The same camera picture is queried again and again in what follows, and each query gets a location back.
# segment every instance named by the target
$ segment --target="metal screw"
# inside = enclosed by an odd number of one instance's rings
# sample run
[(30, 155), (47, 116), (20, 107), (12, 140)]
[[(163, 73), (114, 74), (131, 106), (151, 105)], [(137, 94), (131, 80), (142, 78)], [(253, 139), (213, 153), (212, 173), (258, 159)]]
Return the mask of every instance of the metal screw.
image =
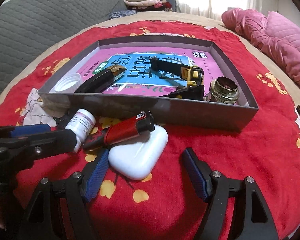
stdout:
[(77, 171), (74, 174), (72, 174), (72, 177), (74, 177), (75, 179), (78, 179), (81, 177), (81, 173), (79, 171)]
[(40, 146), (36, 146), (36, 147), (34, 148), (34, 152), (35, 152), (36, 154), (41, 154), (41, 153), (42, 153), (42, 148), (41, 148)]
[(5, 147), (0, 147), (0, 153), (4, 153), (7, 149)]
[(253, 178), (253, 177), (250, 177), (250, 176), (248, 176), (248, 177), (247, 177), (247, 182), (253, 183), (253, 182), (254, 182), (254, 178)]
[(46, 184), (48, 181), (49, 181), (48, 178), (42, 178), (40, 180), (41, 184)]
[(212, 175), (213, 175), (213, 177), (220, 178), (221, 177), (221, 172), (220, 171), (213, 171)]

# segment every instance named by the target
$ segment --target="lighter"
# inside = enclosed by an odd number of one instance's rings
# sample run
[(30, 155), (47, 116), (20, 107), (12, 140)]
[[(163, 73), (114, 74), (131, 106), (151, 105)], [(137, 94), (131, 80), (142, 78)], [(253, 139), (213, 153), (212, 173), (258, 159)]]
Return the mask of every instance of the lighter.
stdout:
[(119, 143), (136, 137), (146, 131), (154, 130), (154, 119), (150, 111), (142, 111), (137, 116), (122, 121), (114, 126), (89, 135), (84, 144), (84, 150), (95, 150), (102, 146)]

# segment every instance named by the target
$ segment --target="pile of clothes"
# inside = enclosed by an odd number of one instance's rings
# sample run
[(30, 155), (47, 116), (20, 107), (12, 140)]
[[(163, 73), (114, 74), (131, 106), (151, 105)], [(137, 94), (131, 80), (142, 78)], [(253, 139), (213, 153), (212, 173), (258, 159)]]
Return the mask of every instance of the pile of clothes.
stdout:
[(169, 11), (171, 4), (166, 0), (124, 0), (128, 10), (136, 12), (145, 11)]
[(134, 15), (136, 13), (136, 10), (123, 10), (118, 12), (112, 12), (109, 14), (109, 20)]

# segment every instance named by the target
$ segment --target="pink jacket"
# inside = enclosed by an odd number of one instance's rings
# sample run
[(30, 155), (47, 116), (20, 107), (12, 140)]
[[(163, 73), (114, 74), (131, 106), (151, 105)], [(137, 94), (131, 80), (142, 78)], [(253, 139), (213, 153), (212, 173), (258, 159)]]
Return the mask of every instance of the pink jacket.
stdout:
[(225, 26), (250, 40), (300, 87), (300, 28), (276, 12), (231, 9), (222, 14)]

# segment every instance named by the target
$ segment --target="blue gripper pad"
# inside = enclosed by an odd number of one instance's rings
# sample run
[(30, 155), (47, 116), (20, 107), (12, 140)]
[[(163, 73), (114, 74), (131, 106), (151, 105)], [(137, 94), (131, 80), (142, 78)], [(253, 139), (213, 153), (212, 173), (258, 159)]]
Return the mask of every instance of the blue gripper pad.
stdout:
[(206, 201), (210, 197), (207, 191), (207, 182), (202, 177), (188, 149), (183, 151), (182, 160), (197, 196)]
[(14, 138), (50, 131), (51, 127), (48, 124), (23, 125), (16, 126), (15, 129), (10, 132), (10, 136)]
[(98, 194), (101, 183), (109, 168), (109, 150), (102, 149), (93, 162), (83, 168), (83, 179), (80, 185), (80, 194), (85, 203), (89, 203)]

